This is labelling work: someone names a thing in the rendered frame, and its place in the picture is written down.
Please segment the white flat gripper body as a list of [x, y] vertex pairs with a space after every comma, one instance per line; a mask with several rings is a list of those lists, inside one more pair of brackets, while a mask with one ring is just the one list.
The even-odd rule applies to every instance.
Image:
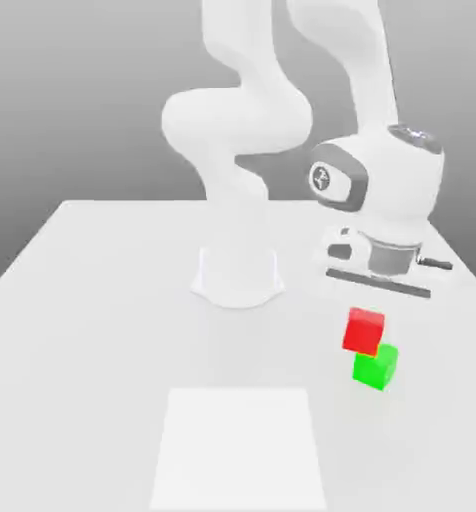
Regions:
[[324, 271], [324, 292], [344, 305], [364, 309], [421, 308], [432, 305], [432, 294], [426, 288], [333, 267]]

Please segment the small red cube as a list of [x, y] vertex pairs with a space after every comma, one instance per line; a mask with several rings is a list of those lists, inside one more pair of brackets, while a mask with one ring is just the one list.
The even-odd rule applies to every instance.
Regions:
[[342, 348], [375, 357], [383, 336], [385, 315], [353, 307], [349, 310]]

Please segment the small green cube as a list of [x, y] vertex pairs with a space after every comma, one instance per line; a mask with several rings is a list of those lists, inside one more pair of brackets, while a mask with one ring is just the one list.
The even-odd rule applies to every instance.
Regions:
[[399, 350], [390, 344], [380, 344], [375, 356], [357, 353], [352, 377], [371, 388], [383, 391], [396, 371]]

